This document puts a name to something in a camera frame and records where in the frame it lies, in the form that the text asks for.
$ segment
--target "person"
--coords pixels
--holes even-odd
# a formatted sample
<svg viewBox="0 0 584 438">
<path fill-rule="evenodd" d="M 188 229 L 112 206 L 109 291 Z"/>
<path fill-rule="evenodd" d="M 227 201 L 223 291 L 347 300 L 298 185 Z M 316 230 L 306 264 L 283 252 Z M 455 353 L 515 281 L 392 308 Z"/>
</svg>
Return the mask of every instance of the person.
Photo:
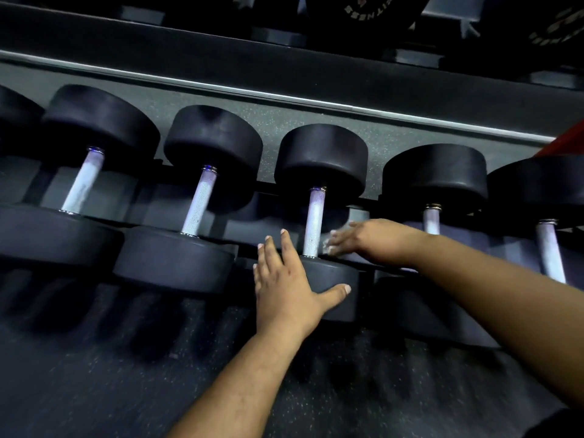
<svg viewBox="0 0 584 438">
<path fill-rule="evenodd" d="M 444 288 L 568 405 L 584 408 L 584 294 L 450 238 L 389 220 L 332 231 L 329 253 L 410 267 Z M 258 246 L 256 333 L 171 429 L 169 438 L 255 438 L 298 348 L 351 289 L 313 293 L 288 232 Z"/>
</svg>

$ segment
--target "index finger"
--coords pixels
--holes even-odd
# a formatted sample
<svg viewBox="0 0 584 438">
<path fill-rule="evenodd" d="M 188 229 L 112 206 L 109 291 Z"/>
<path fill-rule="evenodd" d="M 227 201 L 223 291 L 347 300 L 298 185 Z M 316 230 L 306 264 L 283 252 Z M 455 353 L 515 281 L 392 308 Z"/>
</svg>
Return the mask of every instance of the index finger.
<svg viewBox="0 0 584 438">
<path fill-rule="evenodd" d="M 281 233 L 281 244 L 282 244 L 282 259 L 284 264 L 288 267 L 302 267 L 302 262 L 296 252 L 296 248 L 292 244 L 290 239 L 290 234 L 286 229 L 282 229 Z"/>
</svg>

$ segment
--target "silver metal strip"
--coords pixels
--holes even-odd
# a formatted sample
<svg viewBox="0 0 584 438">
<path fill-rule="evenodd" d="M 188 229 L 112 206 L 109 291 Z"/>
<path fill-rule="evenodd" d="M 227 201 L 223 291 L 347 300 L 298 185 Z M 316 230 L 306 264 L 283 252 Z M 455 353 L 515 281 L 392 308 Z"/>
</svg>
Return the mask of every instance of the silver metal strip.
<svg viewBox="0 0 584 438">
<path fill-rule="evenodd" d="M 346 113 L 348 112 L 366 117 L 385 118 L 387 120 L 401 121 L 403 123 L 411 123 L 416 125 L 441 128 L 445 130 L 472 132 L 475 134 L 488 135 L 492 137 L 508 138 L 531 143 L 539 143 L 542 146 L 555 139 L 555 137 L 551 137 L 549 135 L 528 134 L 526 132 L 516 132 L 507 129 L 498 129 L 493 127 L 479 126 L 475 124 L 457 123 L 455 121 L 438 120 L 436 118 L 419 117 L 415 115 L 407 115 L 397 112 L 389 112 L 385 110 L 369 109 L 367 107 L 351 106 L 350 104 L 325 102 L 322 100 L 293 97 L 289 95 L 281 95 L 271 92 L 260 92 L 257 90 L 242 89 L 239 87 L 212 85 L 209 83 L 201 83 L 197 81 L 182 80 L 178 78 L 170 78 L 159 75 L 150 75 L 148 73 L 122 71 L 121 69 L 103 68 L 100 66 L 75 63 L 72 61 L 38 57 L 36 55 L 21 54 L 20 52 L 11 52 L 9 50 L 0 50 L 0 59 L 7 61 L 25 62 L 41 66 L 49 66 L 53 68 L 63 68 L 79 72 L 116 76 L 130 80 L 160 83 L 169 86 L 190 87 L 196 90 L 220 93 L 223 95 L 225 94 L 235 95 L 250 99 L 268 100 L 278 103 L 288 103 L 295 104 L 298 106 L 315 107 L 318 109 L 341 111 Z"/>
</svg>

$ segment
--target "black dumbbell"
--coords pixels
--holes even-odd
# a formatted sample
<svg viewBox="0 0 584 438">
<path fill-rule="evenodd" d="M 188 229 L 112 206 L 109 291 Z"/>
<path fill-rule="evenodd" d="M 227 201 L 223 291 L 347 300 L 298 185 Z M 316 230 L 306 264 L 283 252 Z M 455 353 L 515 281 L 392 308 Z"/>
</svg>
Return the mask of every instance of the black dumbbell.
<svg viewBox="0 0 584 438">
<path fill-rule="evenodd" d="M 160 290 L 222 292 L 235 249 L 199 238 L 199 225 L 213 190 L 221 194 L 253 187 L 262 151 L 259 134 L 237 115 L 212 106 L 181 109 L 164 153 L 177 168 L 196 172 L 194 179 L 200 176 L 183 227 L 180 233 L 130 229 L 113 273 L 129 283 Z"/>
<path fill-rule="evenodd" d="M 23 142 L 30 142 L 32 132 L 37 129 L 43 113 L 44 109 L 32 100 L 0 86 L 0 147 L 12 147 L 16 152 L 23 151 L 18 146 Z"/>
<path fill-rule="evenodd" d="M 332 124 L 309 124 L 282 139 L 274 179 L 284 194 L 306 200 L 310 195 L 304 232 L 302 264 L 316 293 L 345 283 L 352 292 L 328 311 L 324 319 L 354 321 L 359 271 L 318 258 L 325 196 L 327 202 L 347 204 L 365 190 L 368 150 L 353 132 Z"/>
<path fill-rule="evenodd" d="M 489 210 L 502 224 L 534 224 L 543 271 L 566 282 L 556 228 L 584 224 L 584 155 L 528 158 L 491 172 Z"/>
<path fill-rule="evenodd" d="M 88 86 L 67 85 L 51 100 L 41 133 L 55 159 L 83 162 L 59 210 L 0 206 L 0 255 L 49 265 L 109 269 L 123 234 L 79 215 L 104 161 L 129 168 L 154 156 L 160 134 L 139 109 Z"/>
<path fill-rule="evenodd" d="M 429 144 L 394 156 L 383 168 L 384 213 L 422 212 L 424 230 L 440 234 L 440 212 L 466 215 L 486 201 L 485 157 L 457 144 Z"/>
</svg>

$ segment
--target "person's right hand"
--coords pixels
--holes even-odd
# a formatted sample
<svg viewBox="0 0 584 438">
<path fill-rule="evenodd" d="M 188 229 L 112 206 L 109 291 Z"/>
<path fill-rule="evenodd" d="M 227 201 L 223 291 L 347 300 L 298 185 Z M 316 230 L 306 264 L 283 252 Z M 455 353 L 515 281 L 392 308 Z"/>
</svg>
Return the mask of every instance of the person's right hand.
<svg viewBox="0 0 584 438">
<path fill-rule="evenodd" d="M 355 252 L 384 266 L 415 267 L 416 252 L 433 236 L 390 220 L 351 221 L 349 225 L 348 229 L 331 231 L 328 254 Z"/>
</svg>

